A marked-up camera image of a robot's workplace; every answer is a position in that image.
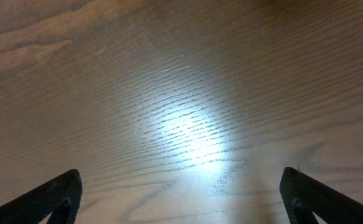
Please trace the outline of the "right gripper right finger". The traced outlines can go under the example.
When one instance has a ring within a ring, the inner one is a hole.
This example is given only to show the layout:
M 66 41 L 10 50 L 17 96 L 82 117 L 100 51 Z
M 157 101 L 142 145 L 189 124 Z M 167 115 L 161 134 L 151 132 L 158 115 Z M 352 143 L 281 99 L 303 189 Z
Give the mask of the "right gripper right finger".
M 322 184 L 310 176 L 285 167 L 280 194 L 292 224 L 326 223 L 363 224 L 363 204 Z

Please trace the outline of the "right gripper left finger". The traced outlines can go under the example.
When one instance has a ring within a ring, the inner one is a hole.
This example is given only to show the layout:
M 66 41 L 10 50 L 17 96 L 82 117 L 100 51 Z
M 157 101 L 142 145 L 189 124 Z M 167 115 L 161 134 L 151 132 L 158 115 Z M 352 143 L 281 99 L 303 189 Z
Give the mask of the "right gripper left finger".
M 80 173 L 71 169 L 0 206 L 0 223 L 74 224 L 82 197 Z

